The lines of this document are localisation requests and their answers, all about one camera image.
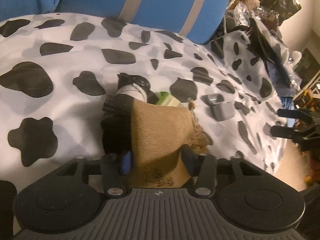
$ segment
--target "burlap sack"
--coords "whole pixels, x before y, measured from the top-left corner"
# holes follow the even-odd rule
[[[181,187],[190,176],[181,160],[180,147],[208,152],[202,127],[194,123],[186,108],[156,106],[134,100],[131,141],[134,159],[129,187]]]

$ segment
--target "round black pad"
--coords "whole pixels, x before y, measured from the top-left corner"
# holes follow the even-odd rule
[[[243,176],[218,196],[221,214],[255,232],[278,232],[300,221],[305,203],[300,194],[271,176]]]
[[[245,201],[253,208],[272,210],[281,205],[282,198],[269,189],[254,189],[245,195]]]
[[[44,233],[77,228],[91,219],[99,207],[99,193],[72,176],[42,179],[21,191],[13,202],[19,224]]]

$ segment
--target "white cloth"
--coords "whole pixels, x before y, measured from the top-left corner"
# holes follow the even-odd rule
[[[281,102],[268,86],[263,63],[251,65],[254,55],[243,32],[223,37],[220,60],[210,44],[138,25],[122,29],[100,17],[52,13],[15,19],[30,23],[0,23],[0,179],[18,191],[76,156],[104,154],[102,105],[106,94],[116,93],[119,73],[144,77],[152,92],[171,92],[181,102],[194,99],[200,125],[212,139],[208,149],[217,158],[240,155],[276,171],[285,140],[269,130],[285,124],[275,113]],[[234,117],[212,117],[204,96],[213,93],[233,96]]]

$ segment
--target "ribbed gray plate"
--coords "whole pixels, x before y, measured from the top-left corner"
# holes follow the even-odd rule
[[[129,196],[107,201],[87,225],[62,234],[21,231],[14,240],[294,240],[294,229],[256,234],[239,229],[218,213],[210,200],[186,189],[133,189]]]

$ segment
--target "gray strap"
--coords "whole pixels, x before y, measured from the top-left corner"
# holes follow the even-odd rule
[[[193,2],[193,5],[192,5],[191,10],[189,12],[189,15],[188,15],[186,21],[184,22],[181,30],[179,31],[179,34],[181,36],[187,36],[188,33],[190,32],[190,30],[192,29],[198,15],[199,15],[199,12],[202,8],[203,3],[204,3],[204,0],[195,0]]]
[[[141,1],[142,0],[125,0],[118,19],[127,23],[131,22],[136,15]]]

